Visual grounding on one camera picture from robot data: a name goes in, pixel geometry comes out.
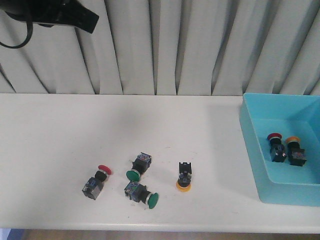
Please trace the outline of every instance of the floor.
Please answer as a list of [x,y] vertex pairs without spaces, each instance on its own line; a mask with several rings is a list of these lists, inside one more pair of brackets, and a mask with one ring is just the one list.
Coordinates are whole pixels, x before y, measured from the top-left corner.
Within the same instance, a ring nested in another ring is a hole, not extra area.
[[320,240],[320,234],[28,230],[23,240]]

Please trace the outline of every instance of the white curtain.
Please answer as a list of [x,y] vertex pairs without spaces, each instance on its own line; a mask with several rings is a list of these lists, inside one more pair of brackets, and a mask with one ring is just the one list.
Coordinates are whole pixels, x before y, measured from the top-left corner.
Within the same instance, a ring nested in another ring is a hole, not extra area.
[[[320,0],[81,0],[89,34],[34,24],[0,47],[1,93],[320,95]],[[26,25],[0,12],[0,41]]]

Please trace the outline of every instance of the blue bin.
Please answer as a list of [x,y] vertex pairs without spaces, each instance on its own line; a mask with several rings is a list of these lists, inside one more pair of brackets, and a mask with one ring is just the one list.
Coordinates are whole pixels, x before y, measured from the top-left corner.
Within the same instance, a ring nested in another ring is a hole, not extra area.
[[[240,124],[260,200],[320,206],[320,96],[246,93]],[[270,133],[281,133],[285,146],[286,138],[298,136],[304,166],[290,165],[288,158],[272,162]]]

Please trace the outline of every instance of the white tabletop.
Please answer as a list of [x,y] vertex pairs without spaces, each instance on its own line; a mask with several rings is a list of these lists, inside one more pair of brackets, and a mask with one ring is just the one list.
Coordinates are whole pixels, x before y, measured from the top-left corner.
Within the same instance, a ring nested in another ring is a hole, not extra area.
[[[239,123],[241,97],[0,94],[0,228],[320,233],[320,207],[260,202]],[[126,171],[154,209],[125,197]],[[176,189],[179,162],[192,188]],[[114,174],[97,198],[97,166]]]

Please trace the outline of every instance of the green button cap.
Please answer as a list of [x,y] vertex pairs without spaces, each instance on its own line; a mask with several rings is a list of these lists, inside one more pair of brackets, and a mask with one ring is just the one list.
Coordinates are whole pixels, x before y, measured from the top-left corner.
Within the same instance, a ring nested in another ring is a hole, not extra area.
[[127,171],[125,175],[130,181],[133,181],[133,182],[139,182],[140,181],[139,174],[136,173],[135,171],[132,171],[132,170]]
[[149,208],[153,209],[157,205],[158,200],[159,200],[159,194],[157,192],[152,194],[148,200]]

